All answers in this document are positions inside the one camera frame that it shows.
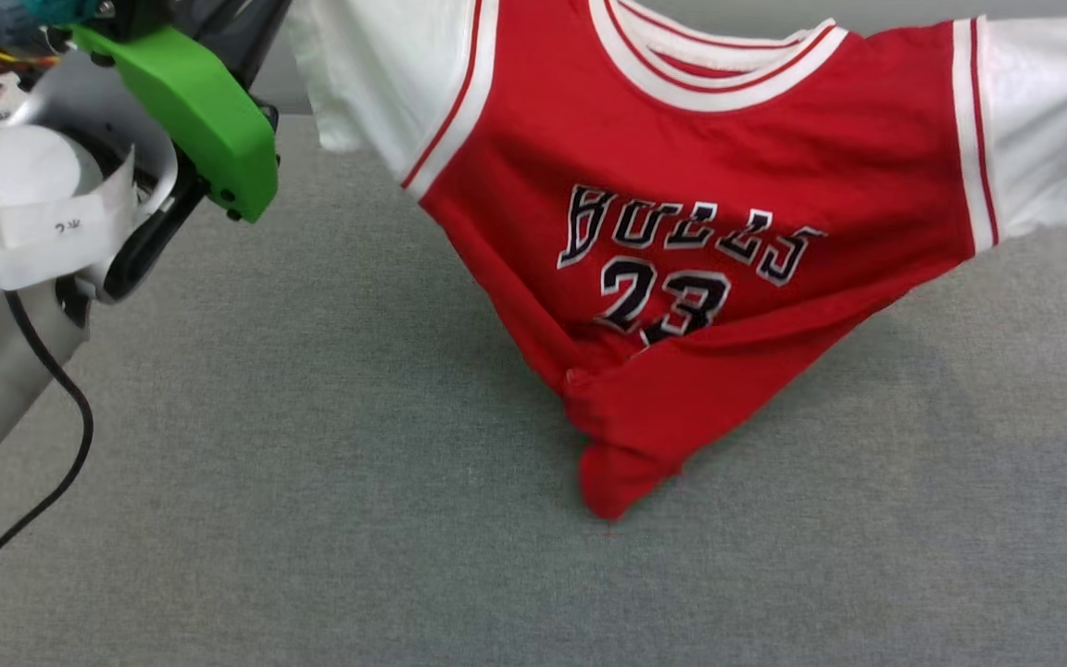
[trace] jersey collar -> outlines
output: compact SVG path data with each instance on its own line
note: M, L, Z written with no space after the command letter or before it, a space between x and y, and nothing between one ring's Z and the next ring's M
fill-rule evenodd
M803 81L846 41L835 21L787 38L730 38L687 29L634 0L588 0L600 42L620 74L676 109L729 111L769 101ZM694 74L664 58L726 77Z

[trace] red jersey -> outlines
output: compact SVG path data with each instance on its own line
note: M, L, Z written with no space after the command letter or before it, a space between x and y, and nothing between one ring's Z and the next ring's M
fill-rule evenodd
M997 179L996 156L1021 146L1003 118L1047 94L1008 101L1014 77L992 73L1026 63L994 63L1012 51L985 18L753 41L622 0L455 10L441 123L361 122L592 440L580 479L598 515L621 515L911 288L1067 222L1024 212L1025 170ZM329 76L337 59L322 60ZM364 97L421 95L411 76Z

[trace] green bracket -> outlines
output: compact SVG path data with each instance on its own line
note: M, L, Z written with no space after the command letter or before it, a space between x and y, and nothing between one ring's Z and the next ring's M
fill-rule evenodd
M208 198L257 222L278 191L274 128L221 60L170 26L124 44L84 26L70 30L81 50L114 60L126 88L207 179Z

